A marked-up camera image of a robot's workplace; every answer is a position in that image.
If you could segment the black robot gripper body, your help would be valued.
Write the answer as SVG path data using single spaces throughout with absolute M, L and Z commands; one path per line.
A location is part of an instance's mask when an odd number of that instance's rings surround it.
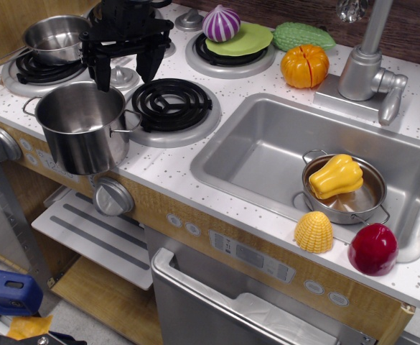
M 154 10 L 169 6 L 171 1 L 102 1 L 101 18 L 80 34 L 81 62 L 95 67 L 95 56 L 110 59 L 137 56 L 159 47 L 169 48 L 169 32 L 174 27 L 160 19 Z

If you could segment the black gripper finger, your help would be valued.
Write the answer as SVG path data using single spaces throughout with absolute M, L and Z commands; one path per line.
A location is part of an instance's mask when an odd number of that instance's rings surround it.
M 108 92 L 111 80 L 111 59 L 107 55 L 99 54 L 95 56 L 95 77 L 98 90 Z
M 149 50 L 139 53 L 136 56 L 136 72 L 139 74 L 143 82 L 152 81 L 162 63 L 165 49 L 159 47 L 155 50 Z

